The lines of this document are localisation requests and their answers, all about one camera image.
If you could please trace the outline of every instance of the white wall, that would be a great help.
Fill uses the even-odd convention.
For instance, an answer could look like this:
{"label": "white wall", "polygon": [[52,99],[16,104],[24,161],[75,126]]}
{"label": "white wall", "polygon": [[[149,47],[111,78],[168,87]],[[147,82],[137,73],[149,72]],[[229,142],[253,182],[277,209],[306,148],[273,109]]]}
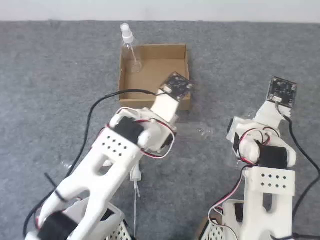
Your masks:
{"label": "white wall", "polygon": [[0,21],[320,23],[320,0],[0,0]]}

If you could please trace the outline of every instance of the gray carpet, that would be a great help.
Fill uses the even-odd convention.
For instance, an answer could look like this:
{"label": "gray carpet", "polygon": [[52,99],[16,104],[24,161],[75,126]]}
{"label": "gray carpet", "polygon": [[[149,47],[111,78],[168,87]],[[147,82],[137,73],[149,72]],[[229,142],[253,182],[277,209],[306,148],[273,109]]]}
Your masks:
{"label": "gray carpet", "polygon": [[[193,238],[211,204],[239,175],[225,164],[231,156],[229,119],[263,104],[272,75],[299,83],[294,131],[320,164],[320,25],[132,22],[131,27],[142,43],[187,43],[196,88],[192,110],[180,113],[181,120],[213,131],[205,144],[177,140],[167,158],[142,159],[139,239]],[[22,239],[26,215],[52,189],[43,173],[59,182],[66,173],[61,161],[76,157],[90,106],[117,89],[120,43],[119,22],[0,22],[1,239]],[[96,109],[89,143],[119,107],[114,98]],[[287,123],[281,130],[293,146]],[[300,153],[294,169],[299,196],[316,171]],[[242,192],[243,186],[235,197]],[[319,234],[319,192],[320,184],[305,199],[296,232]],[[130,226],[133,196],[126,180],[112,199]]]}

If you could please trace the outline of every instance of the perforated bracket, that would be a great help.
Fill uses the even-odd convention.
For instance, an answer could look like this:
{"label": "perforated bracket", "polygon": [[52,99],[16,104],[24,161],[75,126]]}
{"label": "perforated bracket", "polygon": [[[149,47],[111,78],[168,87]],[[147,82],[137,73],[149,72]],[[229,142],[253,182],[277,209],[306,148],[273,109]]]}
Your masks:
{"label": "perforated bracket", "polygon": [[212,223],[208,223],[202,237],[200,240],[225,240],[224,229],[221,227],[216,227]]}
{"label": "perforated bracket", "polygon": [[291,170],[252,167],[244,172],[248,189],[276,195],[295,195],[296,172]]}
{"label": "perforated bracket", "polygon": [[92,145],[92,148],[101,151],[110,161],[123,161],[132,159],[140,152],[137,145],[125,139],[123,136],[106,128]]}

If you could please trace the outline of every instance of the plastic bottle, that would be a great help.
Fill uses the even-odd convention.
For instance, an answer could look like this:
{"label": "plastic bottle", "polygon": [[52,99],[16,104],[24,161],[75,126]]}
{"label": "plastic bottle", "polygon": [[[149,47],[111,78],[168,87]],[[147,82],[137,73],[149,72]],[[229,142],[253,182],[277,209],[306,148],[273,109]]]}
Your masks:
{"label": "plastic bottle", "polygon": [[126,59],[126,67],[131,73],[138,73],[142,68],[139,43],[127,23],[121,24],[122,56]]}
{"label": "plastic bottle", "polygon": [[214,136],[214,129],[204,122],[177,122],[175,126],[179,141],[201,142]]}

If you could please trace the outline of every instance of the hole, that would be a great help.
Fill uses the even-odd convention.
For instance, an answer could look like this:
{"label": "hole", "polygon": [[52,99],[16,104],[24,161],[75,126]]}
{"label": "hole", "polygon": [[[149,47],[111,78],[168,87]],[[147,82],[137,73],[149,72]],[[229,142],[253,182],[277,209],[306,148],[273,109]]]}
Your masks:
{"label": "hole", "polygon": [[265,208],[267,212],[271,210],[272,207],[272,194],[270,193],[264,193],[263,199],[262,199],[262,205]]}

